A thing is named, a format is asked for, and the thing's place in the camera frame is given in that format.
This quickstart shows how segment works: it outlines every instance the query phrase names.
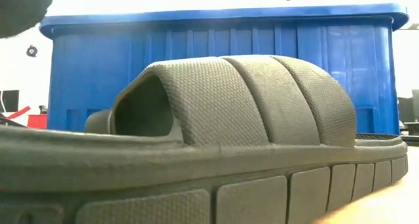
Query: slide sandal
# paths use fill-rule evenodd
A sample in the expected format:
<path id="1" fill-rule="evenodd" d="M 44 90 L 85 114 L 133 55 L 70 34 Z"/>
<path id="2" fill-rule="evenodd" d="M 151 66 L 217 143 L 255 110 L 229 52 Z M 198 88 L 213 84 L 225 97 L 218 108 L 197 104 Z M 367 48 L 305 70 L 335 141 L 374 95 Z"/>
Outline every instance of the slide sandal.
<path id="1" fill-rule="evenodd" d="M 309 223 L 407 173 L 399 136 L 357 135 L 340 85 L 282 56 L 153 63 L 95 124 L 0 127 L 2 222 Z"/>

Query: blue plastic bin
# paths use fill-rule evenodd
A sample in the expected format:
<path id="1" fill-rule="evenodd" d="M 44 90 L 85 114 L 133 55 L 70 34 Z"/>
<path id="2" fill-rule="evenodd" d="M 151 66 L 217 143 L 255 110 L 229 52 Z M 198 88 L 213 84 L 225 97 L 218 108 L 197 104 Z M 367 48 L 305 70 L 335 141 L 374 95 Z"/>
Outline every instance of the blue plastic bin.
<path id="1" fill-rule="evenodd" d="M 48 128 L 82 131 L 155 61 L 277 54 L 328 71 L 354 102 L 358 132 L 398 134 L 392 31 L 408 19 L 394 4 L 48 17 Z"/>

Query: bin rim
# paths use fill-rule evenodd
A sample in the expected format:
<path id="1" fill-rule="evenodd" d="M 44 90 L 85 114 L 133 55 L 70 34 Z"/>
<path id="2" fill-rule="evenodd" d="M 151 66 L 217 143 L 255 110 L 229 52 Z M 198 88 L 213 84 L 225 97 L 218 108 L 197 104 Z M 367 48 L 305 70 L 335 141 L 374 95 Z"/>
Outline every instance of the bin rim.
<path id="1" fill-rule="evenodd" d="M 136 14 L 93 14 L 47 16 L 39 26 L 40 32 L 55 38 L 54 28 L 61 26 L 124 24 L 181 20 L 211 20 L 228 18 L 314 18 L 314 17 L 389 16 L 392 28 L 397 30 L 409 21 L 406 6 L 396 3 L 372 5 L 331 5 L 311 7 L 268 7 L 219 10 L 175 10 L 142 12 Z"/>

